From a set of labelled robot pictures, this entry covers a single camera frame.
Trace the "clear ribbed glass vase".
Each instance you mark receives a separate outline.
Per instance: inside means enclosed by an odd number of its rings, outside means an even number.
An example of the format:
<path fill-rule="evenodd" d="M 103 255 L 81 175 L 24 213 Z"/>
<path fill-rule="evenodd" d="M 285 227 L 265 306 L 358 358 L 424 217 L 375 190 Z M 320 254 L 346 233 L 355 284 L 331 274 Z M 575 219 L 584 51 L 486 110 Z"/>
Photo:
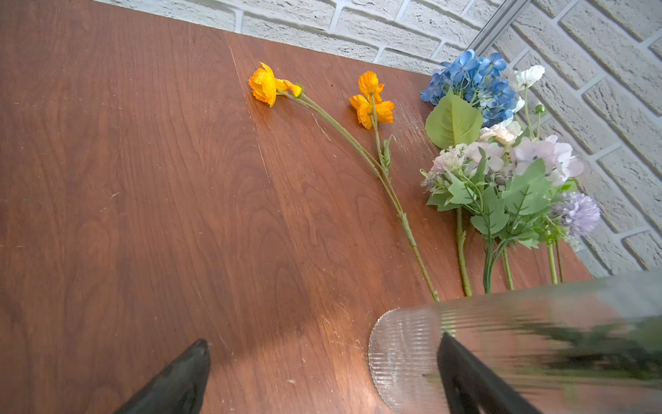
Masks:
<path fill-rule="evenodd" d="M 522 413 L 661 410 L 661 273 L 638 272 L 396 309 L 369 342 L 372 381 L 397 413 L 447 413 L 488 369 Z"/>

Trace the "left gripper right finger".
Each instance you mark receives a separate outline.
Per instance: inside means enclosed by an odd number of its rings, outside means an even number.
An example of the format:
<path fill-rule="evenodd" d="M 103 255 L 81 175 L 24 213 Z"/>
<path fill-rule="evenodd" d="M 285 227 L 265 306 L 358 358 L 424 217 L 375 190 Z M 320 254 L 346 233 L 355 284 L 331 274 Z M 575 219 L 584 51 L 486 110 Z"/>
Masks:
<path fill-rule="evenodd" d="M 451 413 L 538 413 L 539 410 L 445 332 L 436 355 Z"/>

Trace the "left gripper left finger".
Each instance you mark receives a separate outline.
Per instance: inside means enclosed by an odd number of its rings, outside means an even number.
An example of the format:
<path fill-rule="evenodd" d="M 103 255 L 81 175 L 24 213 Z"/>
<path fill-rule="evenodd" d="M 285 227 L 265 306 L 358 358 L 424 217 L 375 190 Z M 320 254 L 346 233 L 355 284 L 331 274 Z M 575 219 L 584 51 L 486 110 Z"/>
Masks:
<path fill-rule="evenodd" d="M 200 338 L 115 413 L 199 413 L 210 368 L 209 345 L 205 339 Z"/>

